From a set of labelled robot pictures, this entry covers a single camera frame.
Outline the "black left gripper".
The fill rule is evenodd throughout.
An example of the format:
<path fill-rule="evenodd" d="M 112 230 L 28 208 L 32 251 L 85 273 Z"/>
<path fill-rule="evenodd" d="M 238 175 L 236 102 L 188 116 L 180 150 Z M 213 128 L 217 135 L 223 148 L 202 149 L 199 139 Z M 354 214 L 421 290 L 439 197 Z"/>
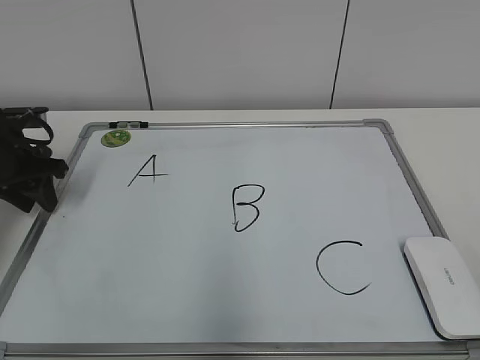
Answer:
<path fill-rule="evenodd" d="M 1 199 L 24 212 L 35 203 L 52 212 L 58 204 L 53 177 L 63 179 L 69 170 L 64 160 L 51 158 L 48 111 L 47 107 L 1 109 Z"/>

